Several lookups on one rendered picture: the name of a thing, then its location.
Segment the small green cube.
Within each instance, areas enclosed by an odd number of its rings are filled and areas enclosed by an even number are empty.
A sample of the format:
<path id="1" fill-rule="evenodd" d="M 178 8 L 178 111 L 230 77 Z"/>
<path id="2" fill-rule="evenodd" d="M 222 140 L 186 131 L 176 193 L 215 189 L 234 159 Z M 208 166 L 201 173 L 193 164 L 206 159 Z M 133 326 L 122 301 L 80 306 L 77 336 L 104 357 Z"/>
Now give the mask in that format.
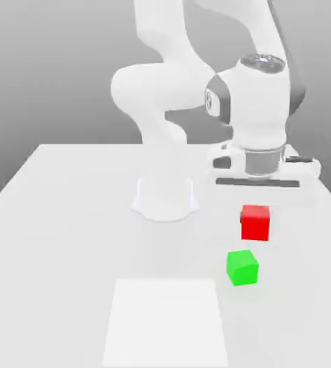
<path id="1" fill-rule="evenodd" d="M 250 250 L 229 252 L 226 273 L 234 286 L 252 285 L 258 281 L 259 263 Z"/>

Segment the small red cube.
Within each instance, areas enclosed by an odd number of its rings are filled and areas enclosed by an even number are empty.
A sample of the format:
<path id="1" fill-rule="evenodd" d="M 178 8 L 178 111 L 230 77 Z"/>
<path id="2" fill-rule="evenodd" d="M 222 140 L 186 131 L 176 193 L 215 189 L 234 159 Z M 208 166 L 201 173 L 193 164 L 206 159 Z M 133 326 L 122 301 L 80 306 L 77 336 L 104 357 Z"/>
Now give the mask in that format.
<path id="1" fill-rule="evenodd" d="M 241 238 L 267 242 L 270 229 L 268 206 L 243 205 L 240 215 Z"/>

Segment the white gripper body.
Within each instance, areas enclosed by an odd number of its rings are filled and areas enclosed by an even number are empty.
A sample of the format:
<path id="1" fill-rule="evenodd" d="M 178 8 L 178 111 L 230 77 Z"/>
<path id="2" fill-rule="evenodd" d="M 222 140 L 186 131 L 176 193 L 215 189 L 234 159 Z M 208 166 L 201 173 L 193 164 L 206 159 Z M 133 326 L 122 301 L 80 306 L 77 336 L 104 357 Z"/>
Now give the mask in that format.
<path id="1" fill-rule="evenodd" d="M 213 188 L 230 202 L 309 202 L 314 199 L 315 185 L 312 172 L 277 173 L 270 178 L 213 173 Z"/>

